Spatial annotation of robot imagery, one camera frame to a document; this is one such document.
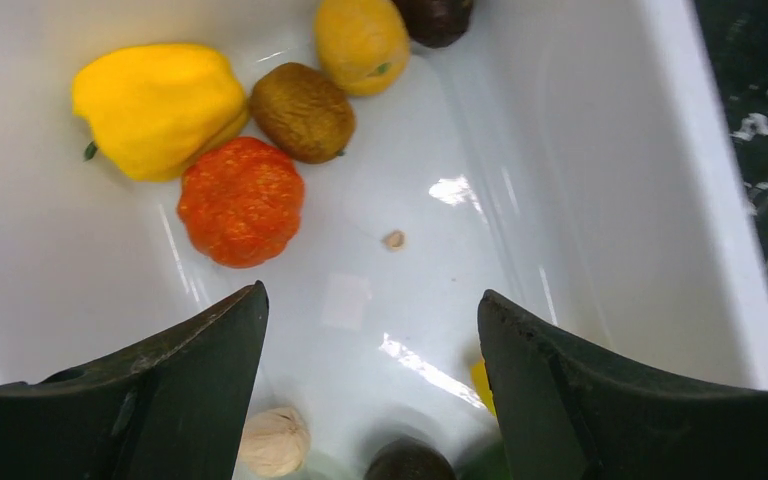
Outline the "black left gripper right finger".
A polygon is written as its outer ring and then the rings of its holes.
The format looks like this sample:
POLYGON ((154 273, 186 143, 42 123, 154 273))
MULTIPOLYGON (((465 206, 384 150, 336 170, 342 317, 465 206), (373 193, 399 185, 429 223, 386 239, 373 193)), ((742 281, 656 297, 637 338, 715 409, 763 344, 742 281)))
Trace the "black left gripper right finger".
POLYGON ((768 479, 768 391, 650 367, 479 303, 480 347, 516 479, 768 479))

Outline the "orange tangerine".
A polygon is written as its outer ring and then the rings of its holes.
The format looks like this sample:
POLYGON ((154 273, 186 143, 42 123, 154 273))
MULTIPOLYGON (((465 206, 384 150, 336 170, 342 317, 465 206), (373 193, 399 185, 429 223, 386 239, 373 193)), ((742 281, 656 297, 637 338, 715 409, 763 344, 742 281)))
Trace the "orange tangerine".
POLYGON ((304 199, 291 157, 243 136, 202 155, 184 173, 177 214, 198 252, 246 269, 285 250, 300 229, 304 199))

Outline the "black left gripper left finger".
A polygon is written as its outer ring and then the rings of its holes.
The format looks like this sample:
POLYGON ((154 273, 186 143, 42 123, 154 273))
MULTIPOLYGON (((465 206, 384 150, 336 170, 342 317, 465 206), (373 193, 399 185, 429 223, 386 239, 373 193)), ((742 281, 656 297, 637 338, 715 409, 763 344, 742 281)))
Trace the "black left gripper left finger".
POLYGON ((229 479, 269 298, 189 320, 37 384, 0 385, 0 479, 229 479))

